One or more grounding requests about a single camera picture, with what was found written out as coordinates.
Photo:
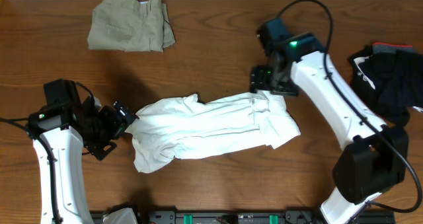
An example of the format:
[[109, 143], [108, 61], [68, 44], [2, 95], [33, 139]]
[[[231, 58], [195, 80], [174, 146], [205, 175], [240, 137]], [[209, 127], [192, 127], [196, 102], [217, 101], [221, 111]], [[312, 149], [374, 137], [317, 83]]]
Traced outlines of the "white t-shirt black print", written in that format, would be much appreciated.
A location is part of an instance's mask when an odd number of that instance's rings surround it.
[[137, 111], [127, 128], [138, 172], [173, 159], [203, 159], [261, 145], [276, 149], [301, 134], [282, 96], [243, 93], [201, 103], [197, 94], [164, 98]]

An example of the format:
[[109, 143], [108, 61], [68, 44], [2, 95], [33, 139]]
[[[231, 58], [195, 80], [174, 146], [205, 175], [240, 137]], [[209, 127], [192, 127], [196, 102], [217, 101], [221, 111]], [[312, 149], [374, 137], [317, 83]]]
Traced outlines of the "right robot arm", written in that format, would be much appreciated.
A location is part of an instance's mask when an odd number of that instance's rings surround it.
[[257, 31], [268, 57], [252, 70], [250, 90], [295, 96], [303, 91], [332, 128], [342, 150], [322, 203], [325, 223], [349, 223], [369, 203], [404, 180], [408, 136], [390, 128], [354, 93], [310, 32], [292, 36], [280, 18]]

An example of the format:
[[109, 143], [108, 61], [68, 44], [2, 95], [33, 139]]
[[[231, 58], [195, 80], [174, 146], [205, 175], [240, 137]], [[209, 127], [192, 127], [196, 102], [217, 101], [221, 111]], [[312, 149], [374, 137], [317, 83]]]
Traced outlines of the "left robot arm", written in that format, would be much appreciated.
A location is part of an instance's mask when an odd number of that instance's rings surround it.
[[102, 106], [93, 95], [81, 100], [80, 83], [58, 79], [44, 84], [46, 105], [28, 117], [40, 168], [41, 223], [137, 223], [135, 207], [118, 205], [91, 213], [82, 169], [83, 153], [103, 160], [137, 116], [120, 101]]

